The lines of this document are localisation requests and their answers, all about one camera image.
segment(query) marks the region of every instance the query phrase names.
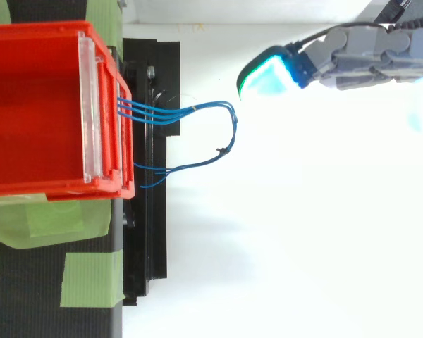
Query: robotic arm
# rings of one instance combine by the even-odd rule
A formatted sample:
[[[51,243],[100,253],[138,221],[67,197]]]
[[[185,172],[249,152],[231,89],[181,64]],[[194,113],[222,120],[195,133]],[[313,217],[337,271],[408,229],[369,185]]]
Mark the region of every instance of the robotic arm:
[[[261,69],[267,70],[274,59],[283,64],[300,88],[313,81],[341,90],[391,80],[414,82],[423,77],[423,19],[389,28],[375,23],[348,23],[301,42],[273,46],[243,69],[237,83],[240,94],[255,84],[266,84],[260,81]],[[275,68],[279,74],[279,65]]]

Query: screw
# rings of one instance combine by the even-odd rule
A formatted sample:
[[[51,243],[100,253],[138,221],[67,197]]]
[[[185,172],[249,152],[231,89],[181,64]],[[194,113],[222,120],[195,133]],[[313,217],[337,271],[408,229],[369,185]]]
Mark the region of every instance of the screw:
[[[155,78],[155,67],[153,65],[147,67],[147,77],[150,80],[153,80]]]

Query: blue cable bundle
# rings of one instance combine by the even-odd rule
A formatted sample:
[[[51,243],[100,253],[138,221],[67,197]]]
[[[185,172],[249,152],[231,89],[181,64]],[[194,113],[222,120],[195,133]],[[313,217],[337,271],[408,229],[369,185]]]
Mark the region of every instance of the blue cable bundle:
[[[119,115],[123,116],[124,118],[130,118],[131,120],[134,120],[137,122],[148,123],[152,125],[170,125],[171,123],[175,123],[181,120],[182,118],[195,113],[196,111],[200,111],[202,109],[207,109],[207,108],[216,108],[216,107],[227,109],[232,117],[233,136],[232,136],[231,142],[226,148],[217,149],[219,154],[213,158],[210,158],[208,161],[193,163],[189,165],[181,165],[175,168],[147,167],[145,165],[140,165],[135,163],[135,166],[137,166],[138,168],[145,169],[145,170],[153,170],[155,175],[163,175],[163,178],[159,180],[158,182],[155,182],[154,184],[151,184],[151,185],[142,186],[141,188],[145,188],[145,189],[153,188],[157,186],[158,184],[162,183],[172,173],[186,170],[186,169],[191,169],[191,168],[203,167],[204,165],[212,164],[216,162],[217,160],[219,160],[220,158],[223,158],[226,154],[228,154],[231,151],[233,145],[235,144],[235,136],[237,132],[238,119],[232,104],[225,101],[209,102],[207,104],[198,104],[197,106],[191,106],[189,108],[184,108],[184,109],[168,110],[168,109],[161,109],[161,108],[147,106],[145,104],[139,104],[138,102],[122,99],[121,97],[119,97],[118,107],[125,109],[127,111],[138,113],[150,119],[137,118],[135,116],[131,116],[119,111],[118,112]]]

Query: cable tie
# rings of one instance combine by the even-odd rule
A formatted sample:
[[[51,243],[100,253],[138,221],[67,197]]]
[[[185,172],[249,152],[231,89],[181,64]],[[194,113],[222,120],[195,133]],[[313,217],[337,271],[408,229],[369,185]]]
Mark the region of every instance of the cable tie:
[[[220,154],[222,155],[227,155],[228,153],[230,153],[231,151],[228,150],[227,148],[218,148],[216,151],[218,151]]]

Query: black frame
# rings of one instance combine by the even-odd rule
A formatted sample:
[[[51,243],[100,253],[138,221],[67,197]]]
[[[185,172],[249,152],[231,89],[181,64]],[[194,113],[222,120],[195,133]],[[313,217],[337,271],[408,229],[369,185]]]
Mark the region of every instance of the black frame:
[[[123,76],[134,101],[167,109],[180,108],[180,43],[124,39]],[[155,77],[149,78],[152,66]],[[133,124],[134,160],[166,167],[166,138],[180,134],[180,123],[153,126]],[[124,305],[136,305],[146,296],[149,282],[167,277],[166,182],[141,189],[159,180],[150,170],[135,169],[137,196],[125,203]]]

